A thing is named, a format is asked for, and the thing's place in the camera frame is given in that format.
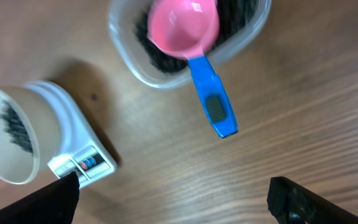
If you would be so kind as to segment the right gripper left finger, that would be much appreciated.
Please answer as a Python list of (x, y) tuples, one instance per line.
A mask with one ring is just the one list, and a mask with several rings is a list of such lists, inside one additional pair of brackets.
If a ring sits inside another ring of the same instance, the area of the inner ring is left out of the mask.
[(71, 224), (79, 201), (75, 172), (0, 209), (0, 224)]

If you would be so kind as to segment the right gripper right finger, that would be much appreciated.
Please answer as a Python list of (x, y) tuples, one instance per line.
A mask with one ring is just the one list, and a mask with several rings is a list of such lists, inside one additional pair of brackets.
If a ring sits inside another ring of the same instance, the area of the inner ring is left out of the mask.
[(279, 224), (358, 224), (358, 216), (286, 177), (272, 177), (268, 210)]

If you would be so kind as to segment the white digital kitchen scale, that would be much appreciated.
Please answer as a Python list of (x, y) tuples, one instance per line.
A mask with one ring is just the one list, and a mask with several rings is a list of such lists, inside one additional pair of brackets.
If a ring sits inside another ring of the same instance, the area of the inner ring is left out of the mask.
[(25, 87), (42, 96), (59, 120), (62, 145), (48, 163), (59, 179), (75, 172), (82, 189), (117, 170), (117, 162), (66, 90), (48, 81), (31, 82)]

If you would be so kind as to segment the pink scoop blue handle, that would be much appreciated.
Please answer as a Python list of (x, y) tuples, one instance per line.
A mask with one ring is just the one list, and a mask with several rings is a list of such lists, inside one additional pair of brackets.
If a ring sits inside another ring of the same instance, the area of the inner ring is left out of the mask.
[(219, 33), (216, 1), (154, 1), (147, 27), (147, 37), (158, 49), (187, 60), (200, 103), (217, 135), (226, 138), (236, 134), (237, 120), (231, 102), (205, 56)]

